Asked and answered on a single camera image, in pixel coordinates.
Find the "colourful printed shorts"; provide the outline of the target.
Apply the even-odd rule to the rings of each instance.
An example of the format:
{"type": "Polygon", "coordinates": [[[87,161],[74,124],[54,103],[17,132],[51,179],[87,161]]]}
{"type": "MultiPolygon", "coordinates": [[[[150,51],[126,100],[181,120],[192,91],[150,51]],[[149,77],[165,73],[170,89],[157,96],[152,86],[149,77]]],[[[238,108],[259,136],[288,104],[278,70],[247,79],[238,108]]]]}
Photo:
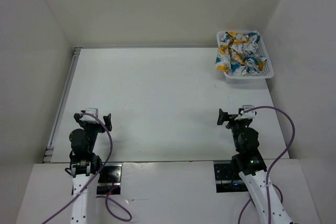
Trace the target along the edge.
{"type": "Polygon", "coordinates": [[[219,38],[215,69],[230,76],[259,76],[266,57],[258,53],[260,33],[226,31],[219,38]]]}

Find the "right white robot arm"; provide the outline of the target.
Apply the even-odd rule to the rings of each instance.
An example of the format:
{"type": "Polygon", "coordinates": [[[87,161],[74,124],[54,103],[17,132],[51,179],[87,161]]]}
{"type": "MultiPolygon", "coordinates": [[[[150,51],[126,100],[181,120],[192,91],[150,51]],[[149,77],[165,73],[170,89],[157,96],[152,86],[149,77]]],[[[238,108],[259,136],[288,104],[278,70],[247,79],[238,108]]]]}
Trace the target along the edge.
{"type": "Polygon", "coordinates": [[[219,109],[217,125],[227,123],[226,128],[231,130],[238,152],[231,159],[230,172],[244,182],[249,192],[249,202],[253,202],[261,223],[294,223],[282,205],[280,191],[270,180],[271,169],[285,151],[269,167],[266,166],[258,150],[259,133],[250,127],[257,109],[252,105],[243,105],[236,114],[219,109]]]}

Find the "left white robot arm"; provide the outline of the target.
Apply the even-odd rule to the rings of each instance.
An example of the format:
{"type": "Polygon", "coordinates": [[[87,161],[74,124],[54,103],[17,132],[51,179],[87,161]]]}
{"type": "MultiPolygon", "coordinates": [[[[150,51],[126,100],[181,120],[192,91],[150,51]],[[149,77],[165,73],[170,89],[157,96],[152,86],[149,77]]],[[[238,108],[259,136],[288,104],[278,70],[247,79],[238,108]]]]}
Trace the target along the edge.
{"type": "Polygon", "coordinates": [[[112,130],[111,115],[97,121],[98,109],[87,108],[74,115],[80,128],[69,135],[71,142],[70,174],[73,184],[71,223],[97,223],[97,184],[105,175],[101,158],[93,152],[99,133],[112,130]]]}

